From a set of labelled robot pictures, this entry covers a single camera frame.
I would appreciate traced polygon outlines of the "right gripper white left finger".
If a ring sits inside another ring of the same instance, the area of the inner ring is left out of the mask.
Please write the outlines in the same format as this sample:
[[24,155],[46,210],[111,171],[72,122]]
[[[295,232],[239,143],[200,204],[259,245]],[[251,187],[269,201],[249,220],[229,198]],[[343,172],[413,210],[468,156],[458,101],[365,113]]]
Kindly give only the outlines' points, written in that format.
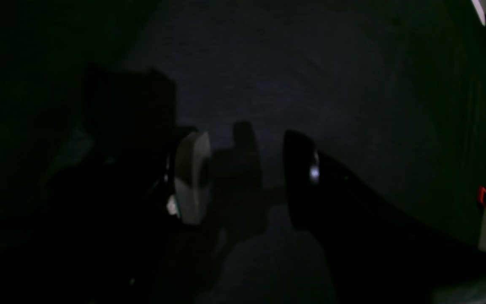
[[168,198],[165,208],[184,225],[200,225],[210,202],[210,135],[190,131],[179,137],[167,157],[165,182]]

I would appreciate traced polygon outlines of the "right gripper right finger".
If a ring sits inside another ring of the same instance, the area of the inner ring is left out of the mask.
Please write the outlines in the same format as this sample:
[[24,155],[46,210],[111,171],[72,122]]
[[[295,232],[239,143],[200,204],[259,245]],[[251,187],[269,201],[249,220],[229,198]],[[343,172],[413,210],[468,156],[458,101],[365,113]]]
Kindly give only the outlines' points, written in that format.
[[320,243],[340,304],[486,304],[486,253],[432,229],[319,152],[283,138],[293,227]]

